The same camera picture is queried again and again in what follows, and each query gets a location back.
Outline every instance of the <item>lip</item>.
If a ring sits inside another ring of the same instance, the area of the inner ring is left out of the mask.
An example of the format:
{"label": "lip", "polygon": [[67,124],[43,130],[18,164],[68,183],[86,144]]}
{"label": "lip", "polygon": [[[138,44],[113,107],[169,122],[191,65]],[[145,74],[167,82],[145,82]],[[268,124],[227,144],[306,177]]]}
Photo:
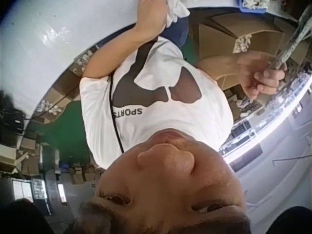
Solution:
{"label": "lip", "polygon": [[152,140],[166,140],[166,139],[192,139],[190,136],[175,130],[175,129],[165,129],[156,132],[151,136]]}

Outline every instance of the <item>white t-shirt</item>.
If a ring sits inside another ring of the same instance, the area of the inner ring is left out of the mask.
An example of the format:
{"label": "white t-shirt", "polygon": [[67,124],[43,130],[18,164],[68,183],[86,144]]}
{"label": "white t-shirt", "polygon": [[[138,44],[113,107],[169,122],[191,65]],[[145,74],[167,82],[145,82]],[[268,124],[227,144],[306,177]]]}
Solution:
{"label": "white t-shirt", "polygon": [[[80,83],[87,142],[96,163],[105,169],[121,155],[109,89],[108,77],[83,78]],[[184,61],[180,49],[162,37],[141,46],[122,63],[114,73],[112,93],[124,151],[167,128],[218,150],[233,126],[232,112],[217,83]]]}

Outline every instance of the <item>fluorescent light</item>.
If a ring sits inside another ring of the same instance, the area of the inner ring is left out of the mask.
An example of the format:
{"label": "fluorescent light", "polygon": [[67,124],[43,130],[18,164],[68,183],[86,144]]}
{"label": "fluorescent light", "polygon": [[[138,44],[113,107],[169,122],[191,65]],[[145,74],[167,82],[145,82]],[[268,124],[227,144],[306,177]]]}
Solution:
{"label": "fluorescent light", "polygon": [[66,196],[65,196],[65,191],[64,191],[64,186],[62,184],[58,184],[58,192],[60,196],[60,200],[62,203],[66,202]]}
{"label": "fluorescent light", "polygon": [[301,90],[300,94],[295,97],[294,101],[284,109],[282,114],[275,119],[269,126],[267,126],[262,132],[260,132],[254,139],[246,143],[245,145],[242,145],[241,147],[238,147],[236,150],[231,152],[228,156],[224,157],[224,160],[230,164],[231,162],[235,161],[236,159],[242,157],[245,153],[247,153],[250,149],[252,149],[254,146],[259,144],[263,139],[265,139],[270,133],[272,133],[296,108],[298,103],[301,101],[303,96],[306,94],[307,90],[310,88],[310,85],[312,84],[312,76],[307,81],[306,85]]}

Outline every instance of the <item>black cord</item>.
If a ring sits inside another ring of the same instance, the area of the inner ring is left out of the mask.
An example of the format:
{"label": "black cord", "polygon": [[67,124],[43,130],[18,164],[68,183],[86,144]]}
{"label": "black cord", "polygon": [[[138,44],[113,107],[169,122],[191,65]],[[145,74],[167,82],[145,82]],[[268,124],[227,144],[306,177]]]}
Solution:
{"label": "black cord", "polygon": [[114,110],[113,110],[113,96],[112,96],[113,76],[111,76],[110,80],[111,80],[111,83],[110,83],[110,88],[109,88],[109,107],[111,109],[112,121],[113,121],[113,125],[114,125],[114,130],[116,133],[116,137],[117,137],[117,140],[119,143],[121,153],[123,154],[125,151],[123,150],[123,147],[122,147],[122,143],[121,143],[120,136],[119,136],[118,129],[117,129],[117,125],[116,125],[116,120],[114,117]]}
{"label": "black cord", "polygon": [[72,90],[70,90],[64,97],[62,97],[59,101],[57,101],[55,104],[53,104],[53,106],[51,106],[48,110],[46,110],[45,112],[41,113],[38,116],[35,117],[31,117],[31,118],[24,118],[23,120],[33,120],[36,119],[38,117],[43,116],[45,113],[49,112],[52,108],[54,108],[57,104],[59,104],[61,101],[63,101],[68,95],[70,95],[74,90],[76,90],[79,87],[79,85],[77,85],[75,88],[73,88]]}

